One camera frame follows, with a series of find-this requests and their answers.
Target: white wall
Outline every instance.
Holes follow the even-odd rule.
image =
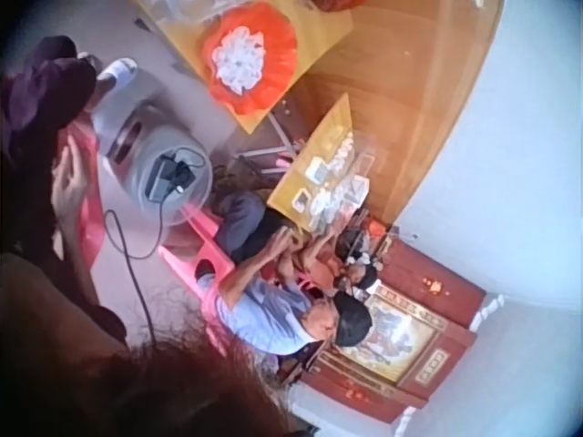
[[[405,437],[568,437],[583,421],[581,314],[508,302]]]
[[[488,291],[579,310],[580,21],[576,0],[505,1],[465,109],[397,220]]]

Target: human hand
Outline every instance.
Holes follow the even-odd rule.
[[[334,221],[326,227],[324,231],[324,237],[326,239],[331,239],[333,237],[338,237],[344,229],[344,217],[336,217]]]
[[[295,268],[293,267],[292,255],[290,253],[283,253],[280,255],[276,265],[275,271],[283,282],[295,280]]]
[[[67,139],[54,172],[51,203],[63,232],[77,228],[81,205],[89,189],[88,165],[73,137]]]
[[[293,231],[287,227],[281,227],[275,232],[263,250],[267,259],[276,259],[288,249],[292,243],[292,235]]]

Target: pink plastic stool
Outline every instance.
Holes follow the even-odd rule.
[[[235,266],[214,241],[214,236],[219,229],[220,218],[194,207],[185,207],[184,214],[188,217],[188,223],[202,239],[202,247],[199,252],[187,262],[178,259],[164,246],[160,246],[159,255],[200,299],[200,309],[207,325],[207,335],[212,344],[225,354],[230,343],[230,335],[222,326],[217,315],[216,301],[219,296],[217,285]],[[210,290],[203,290],[194,276],[197,266],[204,259],[210,261],[215,269],[215,280]]]

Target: elderly man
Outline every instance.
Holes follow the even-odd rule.
[[[240,193],[228,201],[216,240],[238,265],[219,284],[217,311],[223,324],[257,350],[276,355],[290,355],[320,340],[332,340],[341,347],[362,341],[373,322],[359,300],[336,293],[333,298],[310,302],[299,290],[292,262],[297,249],[292,229],[277,223],[280,227],[273,233],[264,221],[262,200],[252,193]],[[270,232],[271,237],[262,249],[246,257],[245,241],[256,230]],[[273,261],[281,287],[259,275]],[[210,263],[200,263],[196,276],[202,287],[208,287],[214,281]]]

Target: black power cord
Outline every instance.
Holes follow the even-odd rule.
[[[122,253],[124,255],[124,258],[126,259],[126,265],[128,266],[129,276],[131,277],[131,280],[134,283],[134,287],[136,288],[136,292],[138,293],[139,302],[141,303],[142,308],[144,309],[144,313],[146,314],[146,321],[148,323],[149,335],[150,335],[150,338],[152,339],[152,344],[154,345],[154,349],[156,349],[158,346],[158,342],[156,340],[156,334],[154,333],[154,323],[152,323],[152,318],[149,314],[148,305],[146,304],[146,300],[144,299],[144,295],[142,294],[142,290],[138,285],[138,279],[136,278],[136,273],[134,272],[134,269],[131,266],[131,257],[128,254],[128,244],[126,243],[126,237],[124,235],[123,229],[121,228],[121,223],[119,223],[118,214],[113,209],[108,209],[104,215],[104,220],[107,217],[107,215],[113,216],[113,219],[116,223],[116,227],[118,228],[119,237],[121,238],[121,246],[123,248]],[[107,233],[107,236],[109,237],[109,240],[111,241],[111,243],[114,244],[113,239],[111,239],[109,232]]]
[[[193,150],[193,149],[188,148],[188,147],[179,147],[176,150],[176,152],[179,152],[181,150],[188,150],[192,154],[197,155],[202,160],[202,164],[200,164],[200,165],[195,166],[193,164],[186,164],[185,167],[187,167],[187,168],[204,168],[207,165],[206,160],[204,159],[202,154],[200,154],[196,150]],[[139,302],[142,306],[142,309],[144,310],[144,314],[146,314],[146,321],[148,323],[148,331],[149,331],[150,338],[152,339],[152,345],[154,346],[154,349],[156,349],[158,347],[158,341],[156,340],[156,334],[154,332],[154,323],[152,322],[152,318],[151,318],[151,315],[149,313],[148,304],[146,303],[146,299],[144,298],[144,294],[142,293],[142,290],[139,287],[138,278],[136,278],[136,273],[134,272],[134,269],[131,265],[131,260],[133,260],[133,259],[134,260],[148,259],[152,255],[154,255],[154,253],[156,252],[156,249],[158,248],[158,246],[162,240],[162,232],[164,229],[163,214],[162,214],[164,202],[166,201],[166,199],[169,197],[169,195],[173,191],[176,190],[179,194],[182,194],[182,192],[183,192],[183,191],[181,192],[178,189],[180,187],[176,186],[176,179],[179,178],[180,176],[183,176],[183,175],[181,175],[181,174],[174,175],[172,182],[170,184],[170,189],[167,192],[166,197],[164,197],[164,199],[160,202],[158,236],[156,237],[156,244],[154,245],[154,247],[152,248],[152,250],[148,254],[141,256],[141,257],[134,257],[134,256],[129,255],[128,244],[126,242],[126,236],[124,235],[124,231],[121,228],[121,223],[119,222],[119,217],[118,217],[117,212],[113,209],[108,209],[105,212],[105,214],[103,215],[104,228],[106,230],[107,237],[109,238],[109,241],[111,242],[111,245],[114,247],[115,250],[120,252],[124,256],[124,259],[126,260],[126,265],[128,266],[129,276],[131,277],[131,280],[134,284],[134,288],[136,289],[136,293],[138,294]],[[107,216],[109,216],[109,215],[113,217],[114,222],[116,224],[116,227],[118,228],[119,238],[121,239],[121,248],[113,240],[111,233],[109,232],[109,229],[107,228]]]
[[[162,207],[164,206],[164,201],[166,200],[166,198],[160,202],[158,236],[156,237],[156,243],[154,244],[154,247],[152,248],[152,250],[150,252],[148,252],[146,255],[143,255],[143,256],[140,256],[140,257],[136,257],[134,255],[130,255],[127,252],[127,248],[121,248],[113,240],[113,237],[111,236],[111,232],[109,232],[109,228],[107,227],[107,216],[109,216],[109,215],[113,216],[114,220],[116,221],[116,226],[118,228],[118,233],[119,233],[119,236],[121,237],[122,243],[123,243],[124,237],[122,235],[123,234],[123,231],[121,230],[121,227],[119,226],[118,214],[113,209],[108,209],[105,212],[105,214],[103,215],[103,220],[105,222],[105,229],[106,229],[106,233],[107,233],[107,238],[111,242],[111,245],[114,247],[114,249],[117,250],[119,253],[121,253],[124,256],[125,255],[128,255],[128,258],[133,259],[135,261],[143,261],[144,259],[151,258],[152,255],[154,255],[154,253],[156,253],[156,249],[158,248],[158,246],[159,246],[159,244],[160,244],[160,242],[162,240],[162,232],[164,230],[164,220],[163,220],[163,217],[162,217],[163,216],[163,214],[162,214],[162,212],[163,212]]]

